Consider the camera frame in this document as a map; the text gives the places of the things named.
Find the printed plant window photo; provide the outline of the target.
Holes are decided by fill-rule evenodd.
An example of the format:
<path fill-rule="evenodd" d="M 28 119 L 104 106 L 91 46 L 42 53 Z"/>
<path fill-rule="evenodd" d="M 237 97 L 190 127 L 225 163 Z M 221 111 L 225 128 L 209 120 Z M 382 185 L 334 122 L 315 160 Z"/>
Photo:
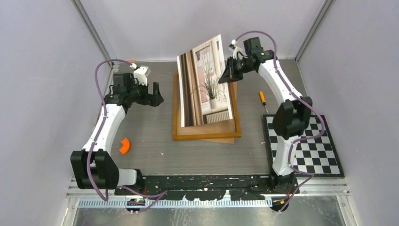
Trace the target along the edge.
<path fill-rule="evenodd" d="M 199 126 L 233 119 L 222 37 L 217 35 L 177 56 L 181 125 Z"/>

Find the orange handled screwdriver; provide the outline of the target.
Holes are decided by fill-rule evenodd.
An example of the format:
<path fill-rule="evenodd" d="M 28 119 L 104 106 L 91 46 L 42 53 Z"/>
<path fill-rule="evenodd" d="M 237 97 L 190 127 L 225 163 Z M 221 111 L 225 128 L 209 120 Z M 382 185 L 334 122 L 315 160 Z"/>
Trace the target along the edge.
<path fill-rule="evenodd" d="M 268 111 L 268 108 L 267 108 L 266 99 L 265 99 L 265 96 L 264 96 L 262 91 L 259 92 L 259 97 L 261 99 L 262 105 L 265 108 L 265 111 L 268 113 L 269 111 Z"/>

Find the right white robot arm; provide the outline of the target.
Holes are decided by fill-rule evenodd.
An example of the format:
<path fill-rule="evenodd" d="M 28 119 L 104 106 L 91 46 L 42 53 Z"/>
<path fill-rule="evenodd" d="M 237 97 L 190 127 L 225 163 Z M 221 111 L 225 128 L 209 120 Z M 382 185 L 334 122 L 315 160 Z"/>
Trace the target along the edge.
<path fill-rule="evenodd" d="M 281 193 L 294 182 L 292 161 L 296 143 L 309 125 L 312 99 L 298 92 L 281 71 L 272 50 L 264 50 L 258 37 L 244 41 L 244 48 L 232 40 L 229 47 L 233 55 L 228 57 L 218 83 L 231 83 L 243 79 L 248 72 L 257 72 L 269 85 L 279 108 L 273 118 L 277 135 L 276 157 L 271 166 L 268 185 L 274 193 Z"/>

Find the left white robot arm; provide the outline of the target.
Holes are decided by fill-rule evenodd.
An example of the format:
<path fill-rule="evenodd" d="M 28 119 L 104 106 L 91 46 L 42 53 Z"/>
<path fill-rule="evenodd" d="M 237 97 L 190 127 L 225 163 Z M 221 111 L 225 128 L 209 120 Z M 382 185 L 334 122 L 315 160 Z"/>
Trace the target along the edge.
<path fill-rule="evenodd" d="M 70 157 L 73 173 L 80 189 L 115 189 L 126 186 L 133 195 L 144 190 L 139 169 L 121 169 L 110 152 L 117 130 L 133 103 L 157 107 L 164 99 L 159 83 L 142 83 L 132 73 L 116 73 L 110 92 L 105 95 L 98 122 L 82 150 L 73 151 Z"/>

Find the orange curved plastic piece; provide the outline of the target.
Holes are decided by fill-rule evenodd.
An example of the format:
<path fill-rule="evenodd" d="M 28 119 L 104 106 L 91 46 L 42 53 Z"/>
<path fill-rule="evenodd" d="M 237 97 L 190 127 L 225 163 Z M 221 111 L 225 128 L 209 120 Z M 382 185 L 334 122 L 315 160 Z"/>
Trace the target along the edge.
<path fill-rule="evenodd" d="M 119 152 L 122 155 L 126 155 L 130 150 L 130 141 L 127 137 L 120 141 L 121 147 L 119 148 Z"/>

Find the black white checkerboard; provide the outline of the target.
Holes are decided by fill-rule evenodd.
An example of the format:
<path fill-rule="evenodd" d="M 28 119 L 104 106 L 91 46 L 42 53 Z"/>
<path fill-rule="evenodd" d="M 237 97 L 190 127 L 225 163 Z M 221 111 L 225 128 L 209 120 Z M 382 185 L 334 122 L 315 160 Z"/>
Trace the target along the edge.
<path fill-rule="evenodd" d="M 321 115 L 325 132 L 317 139 L 301 141 L 295 151 L 295 158 L 292 161 L 297 170 L 312 173 L 316 177 L 344 177 L 339 156 L 335 149 L 333 138 L 329 131 L 327 120 Z M 262 116 L 264 140 L 269 155 L 269 162 L 273 163 L 276 158 L 278 139 L 272 124 L 274 116 L 264 114 Z"/>

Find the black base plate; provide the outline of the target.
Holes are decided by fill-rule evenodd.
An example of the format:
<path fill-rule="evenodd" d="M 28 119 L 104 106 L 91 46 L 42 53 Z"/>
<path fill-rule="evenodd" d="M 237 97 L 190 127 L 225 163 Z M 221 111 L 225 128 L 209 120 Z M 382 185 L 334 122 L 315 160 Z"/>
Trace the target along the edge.
<path fill-rule="evenodd" d="M 155 196 L 166 192 L 163 200 L 201 201 L 221 200 L 229 194 L 233 201 L 260 200 L 262 195 L 287 198 L 299 193 L 298 182 L 271 186 L 268 175 L 153 175 L 143 176 L 138 185 L 130 189 L 145 195 Z"/>

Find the aluminium rail front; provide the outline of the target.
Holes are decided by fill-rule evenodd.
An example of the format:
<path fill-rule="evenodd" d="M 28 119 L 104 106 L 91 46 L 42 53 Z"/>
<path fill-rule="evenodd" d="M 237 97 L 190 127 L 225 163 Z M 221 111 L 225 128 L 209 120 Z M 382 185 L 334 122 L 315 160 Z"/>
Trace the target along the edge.
<path fill-rule="evenodd" d="M 160 199 L 144 198 L 141 195 L 116 195 L 109 191 L 108 201 L 103 201 L 93 190 L 80 190 L 75 179 L 71 180 L 67 198 L 78 199 L 83 208 L 236 208 L 236 207 L 272 207 L 288 199 L 286 194 L 250 194 L 240 190 L 169 191 Z"/>

